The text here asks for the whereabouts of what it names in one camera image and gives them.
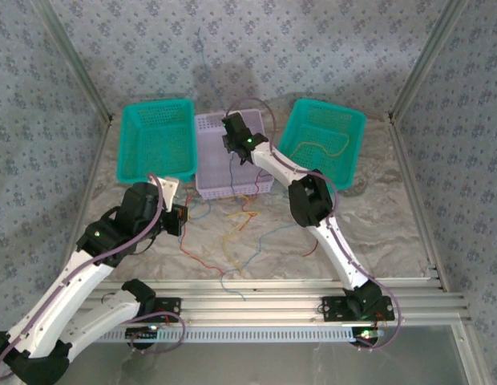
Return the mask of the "lilac perforated plastic basket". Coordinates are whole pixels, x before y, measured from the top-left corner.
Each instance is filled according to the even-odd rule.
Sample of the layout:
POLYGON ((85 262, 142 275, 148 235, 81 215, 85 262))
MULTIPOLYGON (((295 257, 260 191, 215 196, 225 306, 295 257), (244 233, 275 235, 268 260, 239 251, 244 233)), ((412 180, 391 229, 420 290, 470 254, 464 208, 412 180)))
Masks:
POLYGON ((195 117, 198 193, 205 200, 268 193, 274 183, 273 177, 249 162, 240 166, 238 155, 228 153, 224 148, 222 136, 225 129, 222 118, 223 111, 195 117))

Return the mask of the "teal perforated plastic basket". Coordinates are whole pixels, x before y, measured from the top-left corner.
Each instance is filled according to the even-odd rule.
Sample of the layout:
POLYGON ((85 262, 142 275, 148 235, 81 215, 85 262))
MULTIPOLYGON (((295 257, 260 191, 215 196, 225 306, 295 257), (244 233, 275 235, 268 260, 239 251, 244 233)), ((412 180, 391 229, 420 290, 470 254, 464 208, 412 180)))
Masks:
POLYGON ((338 190, 351 187, 365 133, 366 116, 314 99, 299 99, 278 150, 292 162, 318 169, 338 190))
POLYGON ((152 172, 189 183, 197 165, 195 112, 190 99, 134 103, 123 109, 117 156, 119 182, 145 181, 152 172))

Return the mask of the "grey metal shelf panel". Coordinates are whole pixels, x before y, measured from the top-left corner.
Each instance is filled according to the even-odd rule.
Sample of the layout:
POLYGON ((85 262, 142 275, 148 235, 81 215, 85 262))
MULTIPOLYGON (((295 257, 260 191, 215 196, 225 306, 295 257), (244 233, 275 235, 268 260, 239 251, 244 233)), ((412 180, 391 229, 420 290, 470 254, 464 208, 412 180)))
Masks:
POLYGON ((452 352, 362 352, 340 343, 185 344, 138 355, 95 344, 57 385, 469 385, 452 352))

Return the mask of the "aluminium table side rail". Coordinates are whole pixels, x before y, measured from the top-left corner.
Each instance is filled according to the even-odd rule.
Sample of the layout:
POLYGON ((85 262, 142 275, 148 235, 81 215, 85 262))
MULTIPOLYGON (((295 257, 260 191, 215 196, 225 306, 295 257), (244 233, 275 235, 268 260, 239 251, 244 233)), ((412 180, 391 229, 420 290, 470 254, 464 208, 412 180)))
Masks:
POLYGON ((406 192, 414 215, 415 223, 418 227, 420 240, 430 262, 429 271, 435 273, 440 281, 439 287, 445 292, 451 292, 450 283, 447 280, 446 271, 442 263, 441 254, 438 251, 434 233, 430 227, 427 212, 423 204, 421 193, 415 178, 414 170, 407 155, 406 146, 401 136, 401 132, 396 123, 390 118, 390 138, 397 154, 398 163, 402 172, 402 178, 406 186, 406 192))
POLYGON ((117 128, 118 124, 115 118, 112 118, 106 126, 99 142, 88 182, 83 193, 83 199, 79 204, 77 217, 71 229, 62 261, 59 263, 60 273, 63 272, 64 266, 69 262, 71 253, 76 249, 76 242, 82 236, 85 228, 92 221, 96 221, 111 205, 104 204, 103 201, 109 200, 107 191, 115 184, 115 178, 113 177, 115 173, 113 142, 118 139, 117 128))

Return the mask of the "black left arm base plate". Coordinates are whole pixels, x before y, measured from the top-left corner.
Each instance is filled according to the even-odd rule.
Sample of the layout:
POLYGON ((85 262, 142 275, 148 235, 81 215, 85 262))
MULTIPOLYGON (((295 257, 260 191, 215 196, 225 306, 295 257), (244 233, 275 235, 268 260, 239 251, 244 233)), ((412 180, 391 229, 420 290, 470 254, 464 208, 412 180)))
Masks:
MULTIPOLYGON (((156 297, 154 302, 154 313, 168 312, 180 315, 181 299, 175 297, 156 297)), ((176 323, 178 320, 168 314, 156 315, 152 318, 153 322, 176 323)))

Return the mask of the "aluminium mounting rail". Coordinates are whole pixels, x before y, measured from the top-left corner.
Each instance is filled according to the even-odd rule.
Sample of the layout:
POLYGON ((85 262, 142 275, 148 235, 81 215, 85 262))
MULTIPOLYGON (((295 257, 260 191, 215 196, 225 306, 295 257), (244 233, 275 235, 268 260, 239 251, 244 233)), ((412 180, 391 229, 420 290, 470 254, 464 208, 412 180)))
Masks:
MULTIPOLYGON (((385 278, 396 296, 403 326, 468 323, 461 293, 447 292, 437 278, 385 278)), ((319 326, 321 299, 342 295, 329 279, 149 281, 160 297, 178 297, 189 326, 319 326)))

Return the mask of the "aluminium frame upright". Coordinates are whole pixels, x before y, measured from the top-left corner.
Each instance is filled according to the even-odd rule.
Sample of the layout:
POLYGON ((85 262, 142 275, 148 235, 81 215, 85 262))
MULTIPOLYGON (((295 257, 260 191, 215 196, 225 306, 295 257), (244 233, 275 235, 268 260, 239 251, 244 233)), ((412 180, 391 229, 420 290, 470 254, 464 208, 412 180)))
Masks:
POLYGON ((82 92, 97 113, 99 120, 108 127, 112 120, 112 115, 108 111, 102 96, 99 94, 99 90, 89 76, 84 61, 71 43, 68 33, 55 13, 50 0, 30 0, 30 2, 38 13, 47 32, 55 42, 59 52, 66 60, 82 92))
POLYGON ((407 108, 414 101, 419 88, 428 76, 439 53, 455 28, 470 0, 446 0, 446 4, 434 24, 418 59, 412 67, 402 90, 398 93, 393 108, 389 112, 392 124, 397 124, 404 116, 407 108))

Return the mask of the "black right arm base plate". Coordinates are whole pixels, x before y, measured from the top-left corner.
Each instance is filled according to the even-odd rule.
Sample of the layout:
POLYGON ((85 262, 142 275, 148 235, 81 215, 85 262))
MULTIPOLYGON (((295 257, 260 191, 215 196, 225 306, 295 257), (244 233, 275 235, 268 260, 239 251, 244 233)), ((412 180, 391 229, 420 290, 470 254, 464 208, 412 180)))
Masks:
POLYGON ((326 322, 374 322, 394 321, 395 314, 390 297, 383 296, 377 301, 358 301, 349 297, 328 296, 321 299, 318 307, 326 322))

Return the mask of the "aluminium lower frame bar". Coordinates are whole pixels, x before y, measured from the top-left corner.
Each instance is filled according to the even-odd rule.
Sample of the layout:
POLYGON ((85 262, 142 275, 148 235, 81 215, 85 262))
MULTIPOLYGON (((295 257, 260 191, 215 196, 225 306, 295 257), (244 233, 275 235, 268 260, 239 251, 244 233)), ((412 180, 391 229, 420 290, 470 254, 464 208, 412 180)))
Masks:
POLYGON ((451 329, 468 384, 492 385, 475 328, 466 319, 461 319, 451 329))

